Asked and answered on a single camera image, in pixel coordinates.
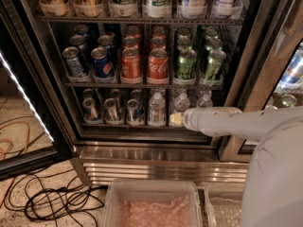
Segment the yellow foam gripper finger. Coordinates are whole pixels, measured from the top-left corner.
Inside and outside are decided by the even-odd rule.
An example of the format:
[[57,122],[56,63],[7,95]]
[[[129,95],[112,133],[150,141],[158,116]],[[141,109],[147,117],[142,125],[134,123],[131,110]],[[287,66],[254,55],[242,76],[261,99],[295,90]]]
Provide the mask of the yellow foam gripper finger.
[[171,125],[182,126],[183,125],[183,118],[184,118],[183,113],[172,113],[169,116],[169,122],[170,122]]

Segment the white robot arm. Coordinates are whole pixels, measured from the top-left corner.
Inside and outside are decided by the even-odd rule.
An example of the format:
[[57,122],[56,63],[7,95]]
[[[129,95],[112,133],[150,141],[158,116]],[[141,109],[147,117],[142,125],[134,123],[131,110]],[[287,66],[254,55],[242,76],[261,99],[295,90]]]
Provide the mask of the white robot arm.
[[241,227],[303,227],[303,109],[244,113],[235,107],[189,108],[169,120],[211,137],[258,142],[241,202]]

